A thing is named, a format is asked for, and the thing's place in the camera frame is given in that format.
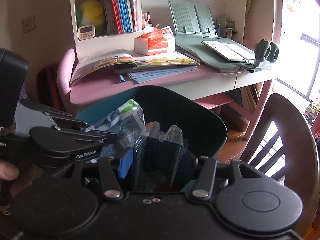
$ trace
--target trash bin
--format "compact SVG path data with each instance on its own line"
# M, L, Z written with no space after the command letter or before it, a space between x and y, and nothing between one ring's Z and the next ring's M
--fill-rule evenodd
M164 87L139 86L105 99L77 115L89 125L105 117L129 99L143 109L145 123L157 121L166 132L178 126L195 156L215 157L227 139L227 129L215 113Z

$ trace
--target wooden chair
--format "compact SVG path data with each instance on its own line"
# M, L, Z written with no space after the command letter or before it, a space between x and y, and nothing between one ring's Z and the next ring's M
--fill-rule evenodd
M314 219L319 201L320 184L319 158L315 140L300 111L283 96L272 94L266 102L258 125L240 159L245 162L250 161L272 121L277 126L278 132L249 164L256 167L277 139L281 138L283 147L259 170L265 173L284 154L285 166L272 178L279 181L284 177L284 185L296 192L301 198L303 211L295 227L295 232L303 237Z

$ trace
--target plush toy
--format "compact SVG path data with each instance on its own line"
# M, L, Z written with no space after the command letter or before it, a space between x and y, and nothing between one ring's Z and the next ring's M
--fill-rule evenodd
M95 0L83 2L76 12L76 17L78 28L93 24L96 29L96 35L106 33L104 11L100 2Z

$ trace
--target pen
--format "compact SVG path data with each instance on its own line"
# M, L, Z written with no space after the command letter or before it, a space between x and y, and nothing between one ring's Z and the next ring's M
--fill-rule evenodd
M123 75L118 74L118 76L119 76L120 83L124 83L124 82L125 82L125 80L124 80Z

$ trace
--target pink desk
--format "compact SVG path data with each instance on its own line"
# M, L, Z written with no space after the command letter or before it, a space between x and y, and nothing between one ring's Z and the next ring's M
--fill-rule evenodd
M250 121L245 133L245 138L249 139L263 110L273 78L274 71L272 70L256 73L246 73L244 70L221 73L207 65L200 65L193 71L136 84L127 76L125 76L126 82L120 83L118 76L113 73L112 68L104 68L83 78L71 88L70 103L77 110L81 110L88 104L104 100L135 86L163 86L196 101L208 109L217 107L215 111L217 114L220 112L219 106L228 104ZM253 113L250 113L223 93L263 81L264 85L260 99Z

